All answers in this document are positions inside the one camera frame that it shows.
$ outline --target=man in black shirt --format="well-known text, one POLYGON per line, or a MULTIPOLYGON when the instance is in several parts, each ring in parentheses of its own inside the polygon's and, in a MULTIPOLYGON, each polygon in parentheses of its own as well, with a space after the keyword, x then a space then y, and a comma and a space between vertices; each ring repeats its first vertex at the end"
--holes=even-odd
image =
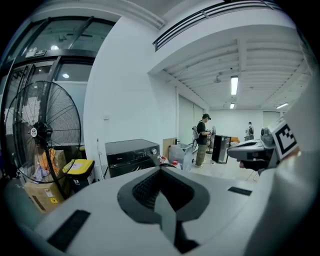
POLYGON ((203 162, 206 156, 207 150, 207 142, 208 142, 208 135, 211 135, 211 132, 206 131, 205 123, 211 120, 209 114, 204 114, 202 116, 202 120, 198 123, 196 130, 199 134, 199 138, 196 139, 198 143, 198 152, 196 153, 196 160, 195 160, 195 167, 203 168, 203 162))

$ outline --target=fan grille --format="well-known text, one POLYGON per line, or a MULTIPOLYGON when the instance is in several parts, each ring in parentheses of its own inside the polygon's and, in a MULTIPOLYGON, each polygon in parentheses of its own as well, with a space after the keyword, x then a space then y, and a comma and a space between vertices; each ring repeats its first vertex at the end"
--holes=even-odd
POLYGON ((70 95, 54 82, 37 81, 22 89, 6 111, 5 127, 9 154, 31 180, 60 179, 69 171, 62 171, 65 155, 67 160, 77 158, 79 113, 70 95))

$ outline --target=cardboard box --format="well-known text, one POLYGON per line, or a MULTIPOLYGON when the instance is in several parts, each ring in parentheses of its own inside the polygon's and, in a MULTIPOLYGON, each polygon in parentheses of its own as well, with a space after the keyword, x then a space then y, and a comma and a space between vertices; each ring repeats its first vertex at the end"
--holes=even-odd
MULTIPOLYGON (((64 193, 68 196, 70 184, 66 177, 61 178, 59 183, 64 193)), ((50 213, 65 201, 58 190, 57 184, 54 182, 36 184, 28 180, 23 187, 35 206, 43 214, 50 213)))
MULTIPOLYGON (((47 163, 47 158, 43 154, 35 154, 34 155, 34 170, 38 168, 40 165, 39 161, 45 161, 47 163)), ((60 174, 64 166, 67 164, 65 152, 63 150, 55 150, 54 159, 52 161, 52 165, 57 168, 56 175, 60 174)))
POLYGON ((162 146, 162 156, 169 159, 169 149, 171 145, 176 144, 176 137, 175 138, 165 138, 163 140, 162 146))

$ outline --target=black cap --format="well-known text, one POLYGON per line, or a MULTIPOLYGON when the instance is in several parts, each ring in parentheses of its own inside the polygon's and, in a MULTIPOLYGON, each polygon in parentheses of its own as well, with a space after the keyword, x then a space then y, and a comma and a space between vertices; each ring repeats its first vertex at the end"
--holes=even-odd
POLYGON ((204 115, 202 116, 202 119, 205 119, 205 118, 208 118, 209 120, 211 120, 211 117, 210 117, 209 114, 204 114, 204 115))

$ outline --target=backpack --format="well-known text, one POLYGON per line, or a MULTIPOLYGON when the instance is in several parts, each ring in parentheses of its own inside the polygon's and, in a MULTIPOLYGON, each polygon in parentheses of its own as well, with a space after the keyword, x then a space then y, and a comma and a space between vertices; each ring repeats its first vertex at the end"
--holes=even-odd
POLYGON ((252 130, 251 126, 249 128, 249 135, 254 135, 254 130, 252 130))
POLYGON ((200 132, 198 133, 198 129, 197 129, 196 126, 192 127, 192 130, 193 130, 193 139, 194 139, 194 140, 197 140, 197 139, 199 138, 199 136, 200 136, 200 132))

